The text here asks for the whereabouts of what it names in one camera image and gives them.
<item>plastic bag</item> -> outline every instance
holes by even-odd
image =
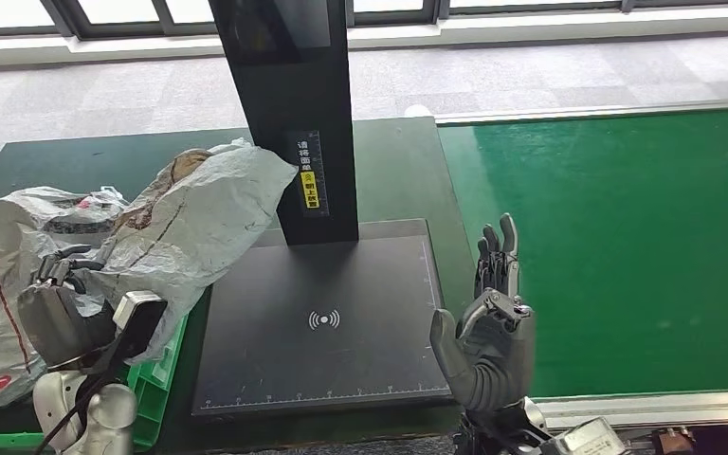
[[[32,270],[72,239],[99,245],[125,206],[109,189],[74,194],[41,187],[0,199],[0,406],[31,391],[46,367],[17,316],[17,297]]]
[[[296,173],[237,139],[179,155],[129,206],[109,190],[82,195],[43,187],[0,199],[0,407],[29,393],[45,370],[16,309],[43,256],[64,245],[101,244],[92,259],[105,267],[77,271],[87,288],[78,298],[83,315],[102,299],[116,308],[128,291],[166,299],[148,349],[132,362],[154,359],[205,288],[271,224]]]

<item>green conveyor belt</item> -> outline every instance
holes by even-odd
[[[440,137],[469,243],[518,224],[533,396],[728,390],[728,111]]]

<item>vertical black pillar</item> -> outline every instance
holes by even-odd
[[[343,0],[210,0],[255,144],[300,166],[290,245],[358,240]]]

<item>yellow warning label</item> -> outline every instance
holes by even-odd
[[[319,209],[319,194],[314,172],[300,173],[300,181],[302,182],[302,193],[305,195],[305,206],[308,209]]]

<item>red logo on bag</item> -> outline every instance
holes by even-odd
[[[4,389],[7,384],[12,380],[12,377],[9,374],[5,374],[0,377],[0,390]]]

